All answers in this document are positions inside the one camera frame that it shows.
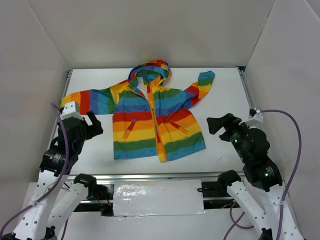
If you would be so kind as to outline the rainbow striped hooded jacket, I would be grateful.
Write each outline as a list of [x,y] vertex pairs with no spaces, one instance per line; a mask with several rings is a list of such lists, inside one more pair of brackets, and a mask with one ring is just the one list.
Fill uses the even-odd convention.
[[112,115],[116,160],[158,156],[162,163],[174,161],[206,148],[191,108],[208,94],[215,73],[201,72],[184,90],[164,86],[171,73],[167,62],[151,60],[108,88],[63,97],[60,106],[76,102],[82,115]]

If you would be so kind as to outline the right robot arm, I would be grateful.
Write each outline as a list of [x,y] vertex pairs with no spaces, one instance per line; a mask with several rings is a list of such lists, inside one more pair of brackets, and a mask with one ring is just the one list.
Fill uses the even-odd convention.
[[244,164],[246,180],[257,191],[262,205],[252,197],[240,176],[229,170],[218,176],[217,189],[223,196],[230,195],[242,209],[242,215],[251,221],[261,240],[302,240],[303,236],[295,224],[286,201],[289,187],[297,171],[301,151],[302,136],[297,127],[297,158],[287,183],[280,170],[268,156],[270,143],[264,131],[256,128],[262,123],[266,110],[250,109],[249,118],[242,120],[231,113],[220,118],[207,118],[209,133],[214,135],[220,129],[224,133],[220,140],[232,144]]

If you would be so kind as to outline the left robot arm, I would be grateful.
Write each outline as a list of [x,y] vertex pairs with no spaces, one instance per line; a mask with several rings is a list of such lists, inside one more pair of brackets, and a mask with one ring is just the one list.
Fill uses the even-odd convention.
[[56,240],[67,227],[68,219],[83,199],[98,194],[97,179],[89,174],[77,175],[60,201],[56,201],[86,140],[103,133],[101,122],[87,112],[91,124],[76,111],[65,117],[58,114],[58,136],[51,142],[40,164],[38,182],[29,205],[11,219],[22,216],[11,233],[0,231],[2,240]]

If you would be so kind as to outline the white foil covered panel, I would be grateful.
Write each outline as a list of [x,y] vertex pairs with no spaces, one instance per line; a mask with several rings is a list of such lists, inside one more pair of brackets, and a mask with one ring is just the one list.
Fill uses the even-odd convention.
[[200,180],[118,181],[113,215],[117,217],[186,216],[205,213]]

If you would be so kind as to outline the aluminium table frame rail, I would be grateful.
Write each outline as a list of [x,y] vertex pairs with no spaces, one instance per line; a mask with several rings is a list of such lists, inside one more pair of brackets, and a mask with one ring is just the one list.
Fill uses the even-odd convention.
[[[131,68],[70,69],[62,97],[87,89],[102,89],[127,79]],[[202,130],[206,149],[178,160],[160,163],[157,156],[114,160],[112,116],[98,115],[103,134],[84,143],[79,160],[73,166],[69,179],[80,173],[95,176],[101,181],[128,179],[156,180],[182,178],[209,178],[235,170],[243,174],[243,163],[231,143],[221,141],[221,129],[215,135],[209,133],[207,117],[222,117],[232,113],[247,119],[252,108],[244,72],[235,68],[171,68],[171,78],[166,85],[186,89],[198,79],[199,73],[213,71],[215,78],[210,92],[190,109]]]

